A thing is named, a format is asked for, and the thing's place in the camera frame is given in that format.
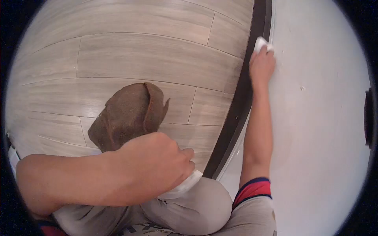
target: forearm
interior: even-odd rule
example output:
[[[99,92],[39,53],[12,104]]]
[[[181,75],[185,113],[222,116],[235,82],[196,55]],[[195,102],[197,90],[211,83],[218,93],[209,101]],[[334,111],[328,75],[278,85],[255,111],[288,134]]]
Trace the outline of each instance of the forearm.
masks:
[[[240,186],[256,177],[269,177],[273,150],[268,86],[254,91],[251,115],[244,139]]]
[[[34,154],[17,164],[17,184],[27,207],[40,216],[67,204],[117,205],[109,197],[114,186],[107,179],[106,158],[62,157]]]

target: brown leather piece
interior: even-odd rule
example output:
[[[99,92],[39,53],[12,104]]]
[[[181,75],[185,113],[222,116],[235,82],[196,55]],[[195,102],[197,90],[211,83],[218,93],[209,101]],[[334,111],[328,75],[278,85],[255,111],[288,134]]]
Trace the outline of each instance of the brown leather piece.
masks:
[[[156,132],[168,111],[163,92],[154,84],[135,83],[121,88],[88,129],[90,140],[102,151],[118,150],[130,139]]]

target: white wall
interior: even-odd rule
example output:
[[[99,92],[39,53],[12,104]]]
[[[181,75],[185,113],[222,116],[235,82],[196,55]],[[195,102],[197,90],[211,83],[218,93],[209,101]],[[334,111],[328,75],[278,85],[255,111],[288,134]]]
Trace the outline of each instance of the white wall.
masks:
[[[277,0],[273,25],[271,190],[278,235],[333,235],[367,171],[366,60],[350,24],[330,0]],[[243,136],[219,177],[232,197]]]

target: red sleeve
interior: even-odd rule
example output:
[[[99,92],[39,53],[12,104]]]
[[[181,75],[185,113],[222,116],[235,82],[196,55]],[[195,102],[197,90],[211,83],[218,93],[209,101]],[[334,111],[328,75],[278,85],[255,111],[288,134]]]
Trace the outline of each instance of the red sleeve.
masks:
[[[259,177],[250,180],[245,185],[243,185],[236,194],[234,203],[232,204],[232,209],[234,210],[242,202],[258,196],[267,196],[272,198],[272,196],[270,195],[269,179]]]
[[[42,230],[43,234],[46,236],[67,236],[57,224],[50,221],[39,220],[38,226]]]

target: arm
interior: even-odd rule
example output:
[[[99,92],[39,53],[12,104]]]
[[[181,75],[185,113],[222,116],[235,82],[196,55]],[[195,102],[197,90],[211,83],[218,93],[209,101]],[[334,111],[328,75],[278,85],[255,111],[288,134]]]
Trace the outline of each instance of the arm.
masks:
[[[162,133],[147,134],[96,156],[33,154],[17,164],[17,185],[32,213],[47,216],[67,204],[128,206],[157,197],[194,170],[192,149]]]
[[[239,187],[257,177],[269,177],[273,151],[272,122],[268,82],[274,72],[276,60],[266,46],[254,52],[249,62],[253,101],[251,115],[244,138],[244,154]]]

